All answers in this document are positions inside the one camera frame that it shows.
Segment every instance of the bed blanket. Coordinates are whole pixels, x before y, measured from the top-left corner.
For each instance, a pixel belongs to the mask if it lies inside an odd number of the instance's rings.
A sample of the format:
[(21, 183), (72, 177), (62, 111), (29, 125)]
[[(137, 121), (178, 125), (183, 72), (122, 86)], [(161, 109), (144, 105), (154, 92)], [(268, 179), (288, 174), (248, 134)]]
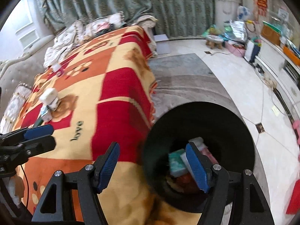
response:
[[(56, 170), (78, 171), (117, 141), (120, 158), (108, 188), (99, 195), (104, 214), (110, 225), (145, 224), (154, 197), (140, 165), (141, 148), (154, 113), (151, 93), (156, 86), (147, 64), (149, 42), (139, 26), (119, 29), (72, 51), (61, 62), (63, 76), (57, 77), (49, 69), (36, 77), (33, 93), (14, 129), (34, 124), (42, 107), (39, 97), (45, 89), (55, 88), (61, 103), (52, 113), (53, 119), (44, 123), (55, 129), (55, 150), (30, 158), (24, 165), (30, 212), (34, 212)], [(73, 201), (76, 219), (82, 221), (76, 191)]]

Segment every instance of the paw print pattern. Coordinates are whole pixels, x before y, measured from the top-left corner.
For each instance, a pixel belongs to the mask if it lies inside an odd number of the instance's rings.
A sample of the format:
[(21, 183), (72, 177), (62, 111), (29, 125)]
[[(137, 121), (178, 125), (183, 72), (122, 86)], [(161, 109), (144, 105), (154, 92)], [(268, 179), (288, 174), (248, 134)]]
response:
[(32, 202), (34, 205), (37, 205), (44, 190), (45, 190), (45, 186), (41, 185), (40, 188), (38, 188), (37, 183), (34, 181), (33, 182), (33, 189), (35, 192), (32, 193), (31, 198), (32, 198)]
[(91, 65), (92, 61), (89, 61), (87, 63), (80, 64), (79, 66), (73, 68), (70, 72), (67, 73), (67, 77), (65, 80), (67, 80), (70, 77), (76, 76), (79, 73), (83, 73), (89, 69), (89, 65)]

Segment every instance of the white sponge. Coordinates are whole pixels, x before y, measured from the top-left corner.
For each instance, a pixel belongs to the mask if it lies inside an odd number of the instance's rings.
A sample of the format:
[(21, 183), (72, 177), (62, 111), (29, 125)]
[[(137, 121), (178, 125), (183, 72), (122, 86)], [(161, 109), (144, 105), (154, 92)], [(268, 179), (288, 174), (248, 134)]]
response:
[(39, 99), (45, 106), (47, 106), (50, 105), (56, 97), (58, 97), (57, 90), (55, 88), (49, 88), (42, 93)]

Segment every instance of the marble floor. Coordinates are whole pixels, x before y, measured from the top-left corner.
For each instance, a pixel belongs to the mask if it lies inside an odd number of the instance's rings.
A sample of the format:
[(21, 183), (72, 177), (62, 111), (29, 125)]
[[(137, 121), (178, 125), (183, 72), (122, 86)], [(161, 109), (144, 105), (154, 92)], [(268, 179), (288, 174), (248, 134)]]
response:
[[(171, 53), (159, 57), (195, 53), (225, 87), (253, 137), (265, 170), (275, 225), (287, 225), (286, 215), (294, 184), (299, 179), (299, 146), (292, 125), (274, 93), (260, 80), (254, 69), (228, 50), (210, 49), (205, 40), (169, 42)], [(274, 105), (279, 111), (273, 111)], [(264, 132), (258, 133), (256, 124)]]

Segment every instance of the gray rug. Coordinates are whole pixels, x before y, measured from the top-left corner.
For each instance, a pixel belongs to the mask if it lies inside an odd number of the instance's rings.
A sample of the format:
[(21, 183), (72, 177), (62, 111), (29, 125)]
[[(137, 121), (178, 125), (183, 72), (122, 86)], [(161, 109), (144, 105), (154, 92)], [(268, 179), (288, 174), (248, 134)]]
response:
[[(196, 55), (185, 54), (149, 60), (158, 86), (152, 101), (158, 119), (168, 110), (192, 101), (207, 101), (226, 107), (243, 120), (233, 100), (209, 67)], [(255, 148), (253, 173), (270, 206), (269, 189), (260, 156)], [(226, 207), (222, 224), (228, 224), (230, 207)]]

